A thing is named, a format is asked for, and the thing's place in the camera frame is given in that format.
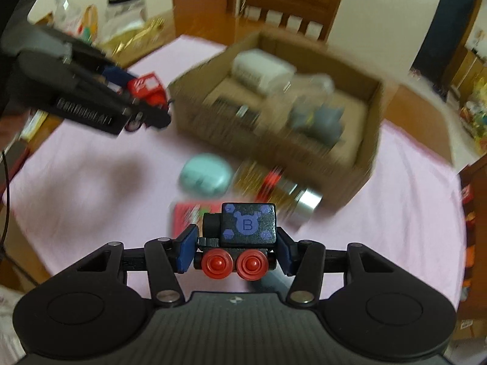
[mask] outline amber liquid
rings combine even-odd
[[[255,200],[268,174],[269,170],[256,162],[244,162],[235,174],[233,187]],[[296,208],[296,198],[302,190],[300,186],[282,177],[272,190],[268,203],[274,203],[277,213],[286,217]]]

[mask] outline toy train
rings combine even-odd
[[[195,269],[210,278],[232,272],[248,281],[276,268],[276,206],[271,203],[223,203],[221,213],[203,216]]]

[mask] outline dark doorway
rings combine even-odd
[[[457,46],[464,37],[476,0],[440,0],[412,66],[439,84]]]

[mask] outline black cable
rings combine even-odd
[[[39,285],[39,283],[30,274],[28,274],[23,267],[21,267],[18,263],[16,263],[15,260],[13,260],[7,254],[7,251],[5,250],[5,247],[4,247],[5,239],[7,238],[8,223],[9,223],[9,219],[10,219],[10,178],[9,178],[9,173],[8,173],[7,157],[5,155],[5,151],[2,151],[2,160],[3,160],[3,168],[5,170],[5,190],[7,191],[7,205],[6,205],[6,214],[5,214],[5,225],[3,227],[2,238],[0,239],[0,262],[3,260],[3,258],[5,258],[21,274],[23,274],[23,276],[27,280],[29,280],[32,284],[34,284],[37,287]]]

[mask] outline glass bottle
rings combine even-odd
[[[269,171],[253,161],[245,161],[237,170],[233,187],[259,203],[274,203],[279,217],[304,224],[313,215],[322,195],[298,185],[282,175],[282,169]]]

